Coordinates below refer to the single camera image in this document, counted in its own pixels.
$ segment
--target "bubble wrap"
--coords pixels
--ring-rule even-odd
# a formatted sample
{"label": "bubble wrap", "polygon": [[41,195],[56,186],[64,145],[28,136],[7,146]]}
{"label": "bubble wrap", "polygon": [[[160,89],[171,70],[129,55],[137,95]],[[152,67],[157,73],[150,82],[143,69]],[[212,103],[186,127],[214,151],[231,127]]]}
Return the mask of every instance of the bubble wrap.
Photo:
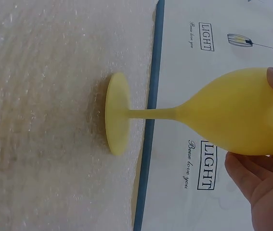
{"label": "bubble wrap", "polygon": [[0,231],[129,231],[144,121],[105,138],[109,76],[146,106],[157,0],[0,0]]}

